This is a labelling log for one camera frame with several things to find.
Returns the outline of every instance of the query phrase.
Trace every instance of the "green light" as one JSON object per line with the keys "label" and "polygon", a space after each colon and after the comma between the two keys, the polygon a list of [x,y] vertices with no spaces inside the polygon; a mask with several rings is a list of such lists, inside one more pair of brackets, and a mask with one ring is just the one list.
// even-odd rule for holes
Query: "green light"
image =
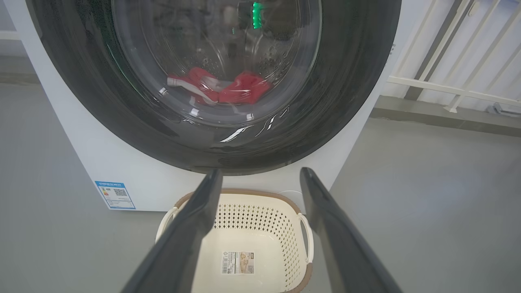
{"label": "green light", "polygon": [[252,22],[253,22],[253,29],[258,29],[262,27],[262,19],[261,19],[261,10],[263,9],[262,4],[259,2],[253,3],[253,9],[252,9]]}

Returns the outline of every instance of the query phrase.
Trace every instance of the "gray baseboard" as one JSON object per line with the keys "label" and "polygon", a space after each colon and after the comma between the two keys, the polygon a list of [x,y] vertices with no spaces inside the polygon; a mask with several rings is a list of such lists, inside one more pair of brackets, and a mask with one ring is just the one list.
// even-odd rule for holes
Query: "gray baseboard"
{"label": "gray baseboard", "polygon": [[0,56],[0,83],[23,86],[40,80],[28,57]]}
{"label": "gray baseboard", "polygon": [[521,118],[458,108],[450,113],[442,105],[380,96],[370,117],[521,137]]}

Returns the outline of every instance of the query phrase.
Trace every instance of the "washing machine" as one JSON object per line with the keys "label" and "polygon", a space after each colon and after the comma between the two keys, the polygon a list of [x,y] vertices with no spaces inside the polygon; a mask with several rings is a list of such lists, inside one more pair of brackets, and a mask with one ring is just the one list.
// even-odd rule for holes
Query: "washing machine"
{"label": "washing machine", "polygon": [[331,187],[425,1],[5,2],[100,200],[166,211],[214,168],[304,210],[299,170]]}

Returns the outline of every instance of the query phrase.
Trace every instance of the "white plastic basket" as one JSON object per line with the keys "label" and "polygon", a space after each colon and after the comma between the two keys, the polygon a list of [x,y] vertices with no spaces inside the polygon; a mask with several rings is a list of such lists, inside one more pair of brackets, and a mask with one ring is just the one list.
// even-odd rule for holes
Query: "white plastic basket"
{"label": "white plastic basket", "polygon": [[[191,195],[165,214],[156,242]],[[307,234],[307,255],[301,221]],[[313,251],[309,223],[291,200],[275,193],[223,189],[214,227],[201,243],[192,292],[300,292],[311,278]],[[239,252],[240,257],[245,256],[242,252],[254,252],[253,274],[225,273],[228,252]]]}

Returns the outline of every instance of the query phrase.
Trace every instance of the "qr code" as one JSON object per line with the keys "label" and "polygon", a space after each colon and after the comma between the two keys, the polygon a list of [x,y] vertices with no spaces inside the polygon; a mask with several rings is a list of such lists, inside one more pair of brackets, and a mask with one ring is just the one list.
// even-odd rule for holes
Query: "qr code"
{"label": "qr code", "polygon": [[114,188],[114,192],[116,193],[116,196],[119,196],[119,197],[127,197],[128,196],[124,189]]}

